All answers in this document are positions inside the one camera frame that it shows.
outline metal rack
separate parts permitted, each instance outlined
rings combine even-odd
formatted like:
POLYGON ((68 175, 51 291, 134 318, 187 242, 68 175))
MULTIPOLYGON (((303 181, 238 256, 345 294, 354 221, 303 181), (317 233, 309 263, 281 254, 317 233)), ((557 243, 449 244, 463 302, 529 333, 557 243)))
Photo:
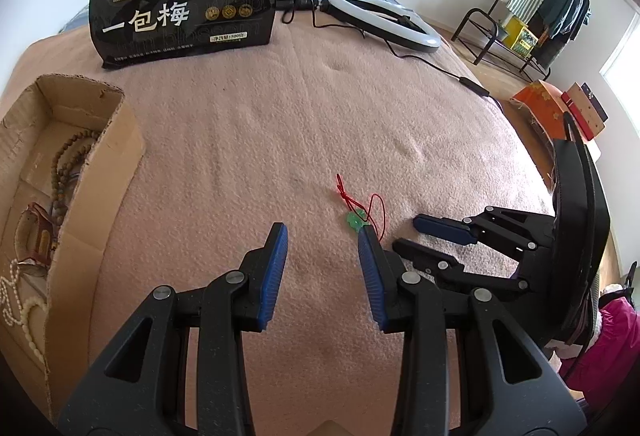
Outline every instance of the metal rack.
POLYGON ((533 79, 526 71, 528 67, 531 67, 543 76, 543 80, 547 80, 551 76, 551 68, 545 70, 531 55, 524 56, 516 53, 515 51, 506 47, 500 40, 498 40, 498 30, 500 27, 498 25, 498 22, 492 17, 492 13, 494 12, 499 2, 500 0, 495 0, 491 8, 489 9, 489 12, 485 12, 480 8, 472 8, 471 10, 469 10, 466 13, 465 18, 460 23, 460 26, 458 26, 455 34, 453 34, 451 40, 459 41, 460 44, 462 44, 469 51, 469 53, 473 55, 474 64, 476 66, 484 60, 485 62, 492 64, 493 66, 496 66, 501 70, 507 71, 508 73, 516 75, 517 77, 520 77, 527 82, 533 82, 533 79), (487 19, 487 21, 490 23, 489 26, 491 29, 472 19, 472 16, 477 13, 487 19), (468 40, 460 38, 460 33, 467 24, 472 24, 482 35, 484 35, 488 39, 488 42, 484 47, 478 46, 469 42, 468 40), (516 61, 512 62, 507 58, 490 51, 492 46, 494 45, 498 45, 501 49, 507 51, 510 56, 518 60, 518 63, 516 64, 516 61), (485 59, 485 57, 487 56, 497 58, 500 62, 498 63, 492 61, 489 58, 485 59))

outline net weight label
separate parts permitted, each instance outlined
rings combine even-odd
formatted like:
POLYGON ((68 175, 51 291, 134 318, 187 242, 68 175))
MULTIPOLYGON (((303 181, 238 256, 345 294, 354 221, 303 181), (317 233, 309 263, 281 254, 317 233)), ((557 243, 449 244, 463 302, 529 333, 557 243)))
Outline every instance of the net weight label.
POLYGON ((238 32, 238 33, 225 33, 224 35, 212 35, 209 37, 209 42, 229 42, 229 41, 238 41, 240 39, 246 39, 248 33, 238 32))

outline pink fleece blanket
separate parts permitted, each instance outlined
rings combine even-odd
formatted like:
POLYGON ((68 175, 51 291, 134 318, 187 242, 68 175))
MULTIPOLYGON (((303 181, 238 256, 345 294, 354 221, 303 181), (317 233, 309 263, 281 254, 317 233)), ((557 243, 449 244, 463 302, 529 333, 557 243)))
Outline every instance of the pink fleece blanket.
MULTIPOLYGON (((155 286, 206 286, 282 221, 289 257, 274 319, 265 333, 244 336, 257 433, 301 436, 334 419, 356 436, 382 436, 402 340, 371 319, 335 174, 358 201, 384 197, 387 247, 414 239, 493 275, 510 275, 514 262, 417 235, 411 218, 462 219, 489 204, 550 213, 552 205, 492 101, 393 57, 373 37, 310 21, 301 12, 290 26, 277 22, 268 46, 118 71, 100 67, 80 28, 32 45, 3 104, 39 74, 81 74, 123 89, 141 125, 146 155, 104 256, 91 360, 155 286)), ((472 76, 446 45, 431 60, 472 76)), ((191 385, 193 369, 192 353, 191 385)), ((458 408, 454 401, 454 417, 458 408)))

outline magenta cloth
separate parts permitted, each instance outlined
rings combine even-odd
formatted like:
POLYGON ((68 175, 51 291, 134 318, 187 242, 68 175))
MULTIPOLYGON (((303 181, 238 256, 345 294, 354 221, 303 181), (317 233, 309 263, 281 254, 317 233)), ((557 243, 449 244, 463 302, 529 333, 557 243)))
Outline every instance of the magenta cloth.
MULTIPOLYGON (((584 353, 566 384, 584 393, 596 411, 613 399, 640 355, 640 317, 625 298, 616 299, 602 310, 602 331, 593 347, 584 353)), ((560 376, 572 366, 574 358, 562 361, 560 376)))

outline red string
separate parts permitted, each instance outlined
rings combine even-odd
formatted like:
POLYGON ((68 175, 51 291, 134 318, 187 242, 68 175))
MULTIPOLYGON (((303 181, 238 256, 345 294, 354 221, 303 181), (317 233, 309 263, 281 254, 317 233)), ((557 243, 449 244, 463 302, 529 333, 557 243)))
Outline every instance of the red string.
POLYGON ((366 210, 367 211, 367 217, 365 219, 365 222, 367 223, 371 223, 371 225, 373 226, 373 229, 376 231, 376 236, 378 236, 378 240, 382 241, 382 238, 385 236, 385 232, 386 232, 386 209, 385 209, 385 201, 382 199, 382 196, 380 196, 380 194, 374 193, 371 195, 371 199, 369 200, 369 207, 366 208, 364 205, 358 203, 356 200, 354 200, 353 198, 351 198, 346 191, 344 190, 344 183, 342 182, 342 177, 339 174, 335 175, 337 181, 338 181, 338 192, 340 193, 340 197, 344 200, 344 202, 347 204, 348 209, 351 212, 354 212, 357 214, 354 206, 358 207, 359 209, 362 210, 366 210), (378 198, 380 200, 380 204, 382 204, 382 233, 380 234, 380 231, 378 230, 378 225, 376 224, 376 222, 374 221, 373 217, 371 216, 371 209, 373 208, 373 200, 375 198, 378 198))

